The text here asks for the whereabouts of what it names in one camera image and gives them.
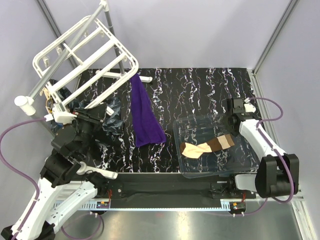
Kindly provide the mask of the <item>purple sock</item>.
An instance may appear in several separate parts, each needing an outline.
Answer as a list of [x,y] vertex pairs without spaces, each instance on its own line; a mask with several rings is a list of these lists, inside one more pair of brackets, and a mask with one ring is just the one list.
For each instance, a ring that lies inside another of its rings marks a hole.
[[131,79],[131,115],[135,146],[162,144],[166,135],[152,110],[151,100],[138,74]]

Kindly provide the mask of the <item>brown striped sock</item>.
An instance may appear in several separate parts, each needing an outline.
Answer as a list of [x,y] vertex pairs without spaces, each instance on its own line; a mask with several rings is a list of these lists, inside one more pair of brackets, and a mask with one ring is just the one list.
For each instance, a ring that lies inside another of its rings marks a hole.
[[230,134],[214,137],[211,140],[194,145],[183,142],[179,146],[180,153],[186,158],[198,159],[204,153],[213,153],[229,149],[235,145]]

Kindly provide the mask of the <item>white plastic clip hanger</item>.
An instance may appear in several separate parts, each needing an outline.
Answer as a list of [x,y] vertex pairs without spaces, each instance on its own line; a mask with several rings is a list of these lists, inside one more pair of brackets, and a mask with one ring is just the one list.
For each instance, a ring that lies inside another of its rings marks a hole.
[[[104,43],[98,50],[89,55],[86,59],[81,59],[77,52],[88,44],[94,37],[104,34],[107,37],[106,43]],[[46,57],[55,48],[62,45],[62,52],[58,55],[53,64],[46,69],[41,69],[39,61]],[[80,88],[67,97],[65,100],[61,100],[58,96],[58,90],[66,86],[69,82],[78,77],[82,72],[86,71],[99,60],[109,50],[117,47],[119,54],[112,59],[104,68],[102,68],[96,75],[90,78]],[[50,78],[60,65],[69,57],[74,57],[78,62],[78,66],[69,72],[66,76],[62,77],[57,83],[52,85],[49,83]],[[40,81],[32,89],[29,97],[35,99],[40,91],[46,87],[56,103],[63,106],[68,105],[77,96],[82,94],[88,87],[98,81],[101,77],[109,77],[117,79],[107,90],[102,92],[92,102],[90,102],[86,108],[91,109],[101,104],[103,100],[109,97],[125,82],[127,82],[132,76],[134,76],[139,69],[139,63],[137,59],[125,48],[125,46],[108,30],[108,28],[93,15],[88,15],[82,18],[74,26],[63,33],[54,42],[48,45],[45,49],[39,52],[32,61],[33,68],[40,77]]]

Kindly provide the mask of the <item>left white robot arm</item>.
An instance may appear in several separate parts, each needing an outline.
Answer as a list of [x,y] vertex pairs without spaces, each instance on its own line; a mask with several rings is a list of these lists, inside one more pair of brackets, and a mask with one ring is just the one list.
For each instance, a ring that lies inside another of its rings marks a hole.
[[17,222],[2,230],[4,239],[52,240],[86,201],[103,198],[108,193],[108,180],[116,179],[118,174],[86,165],[84,154],[94,141],[95,133],[102,129],[107,115],[113,113],[107,104],[101,103],[93,108],[75,109],[72,113],[46,115],[44,120],[54,119],[64,126],[51,141],[53,150],[38,182],[14,168],[3,156],[0,158],[6,167],[35,187],[32,199]]

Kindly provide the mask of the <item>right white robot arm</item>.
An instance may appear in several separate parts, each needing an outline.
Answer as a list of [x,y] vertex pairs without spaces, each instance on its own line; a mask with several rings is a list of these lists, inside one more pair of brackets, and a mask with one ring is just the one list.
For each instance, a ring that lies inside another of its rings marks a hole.
[[289,203],[299,190],[299,158],[280,148],[262,127],[252,98],[228,98],[223,123],[234,137],[242,136],[259,159],[256,173],[237,174],[227,185],[228,195],[239,198],[245,190],[261,198]]

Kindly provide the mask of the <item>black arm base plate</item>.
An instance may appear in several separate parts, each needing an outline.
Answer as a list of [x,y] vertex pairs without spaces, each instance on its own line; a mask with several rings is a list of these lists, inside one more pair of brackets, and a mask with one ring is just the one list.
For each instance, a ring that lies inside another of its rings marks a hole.
[[217,208],[221,200],[253,200],[249,190],[236,189],[231,177],[186,178],[181,173],[120,173],[108,180],[113,209]]

